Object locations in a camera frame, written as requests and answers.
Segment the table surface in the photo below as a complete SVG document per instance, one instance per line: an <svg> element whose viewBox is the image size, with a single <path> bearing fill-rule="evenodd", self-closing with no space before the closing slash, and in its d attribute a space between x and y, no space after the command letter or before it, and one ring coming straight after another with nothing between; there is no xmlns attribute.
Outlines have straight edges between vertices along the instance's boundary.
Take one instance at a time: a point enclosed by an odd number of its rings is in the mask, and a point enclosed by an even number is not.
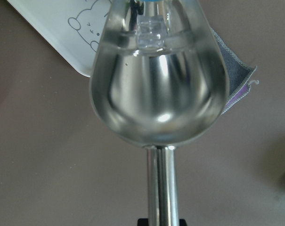
<svg viewBox="0 0 285 226"><path fill-rule="evenodd" d="M250 94L176 151L188 226L285 226L285 0L201 0L247 64ZM0 0L0 226L135 226L147 217L146 152L90 106L78 74Z"/></svg>

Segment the white card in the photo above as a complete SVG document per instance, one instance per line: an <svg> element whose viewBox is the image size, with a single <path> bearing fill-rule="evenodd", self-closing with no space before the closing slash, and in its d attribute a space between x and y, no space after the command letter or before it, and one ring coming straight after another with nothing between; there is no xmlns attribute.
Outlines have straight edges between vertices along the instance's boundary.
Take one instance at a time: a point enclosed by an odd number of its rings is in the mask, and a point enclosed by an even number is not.
<svg viewBox="0 0 285 226"><path fill-rule="evenodd" d="M82 75L92 65L110 0L8 0Z"/></svg>

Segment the black base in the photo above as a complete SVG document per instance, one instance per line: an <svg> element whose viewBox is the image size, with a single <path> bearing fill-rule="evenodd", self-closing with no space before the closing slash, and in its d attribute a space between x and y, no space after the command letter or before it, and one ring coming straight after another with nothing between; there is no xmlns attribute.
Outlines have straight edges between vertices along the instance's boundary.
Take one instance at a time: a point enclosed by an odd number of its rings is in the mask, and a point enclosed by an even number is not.
<svg viewBox="0 0 285 226"><path fill-rule="evenodd" d="M148 226L148 219L147 218L138 219L137 226ZM179 226L187 226L185 219L180 219L180 225Z"/></svg>

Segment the metal stem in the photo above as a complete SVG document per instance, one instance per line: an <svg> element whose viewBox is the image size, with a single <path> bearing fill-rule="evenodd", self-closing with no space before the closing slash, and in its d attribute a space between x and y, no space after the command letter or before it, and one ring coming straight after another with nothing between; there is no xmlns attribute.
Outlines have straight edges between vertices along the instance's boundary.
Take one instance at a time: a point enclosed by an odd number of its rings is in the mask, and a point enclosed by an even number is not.
<svg viewBox="0 0 285 226"><path fill-rule="evenodd" d="M174 147L147 148L149 226L179 226Z"/></svg>

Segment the cartoon drawing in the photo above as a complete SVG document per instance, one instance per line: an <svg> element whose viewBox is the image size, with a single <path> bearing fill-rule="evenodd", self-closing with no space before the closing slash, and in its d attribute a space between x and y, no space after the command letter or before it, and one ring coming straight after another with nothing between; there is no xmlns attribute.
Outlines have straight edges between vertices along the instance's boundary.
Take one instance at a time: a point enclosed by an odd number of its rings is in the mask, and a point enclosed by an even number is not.
<svg viewBox="0 0 285 226"><path fill-rule="evenodd" d="M96 52L106 22L111 0L96 0L91 8L82 10L77 17L68 19L69 25Z"/></svg>

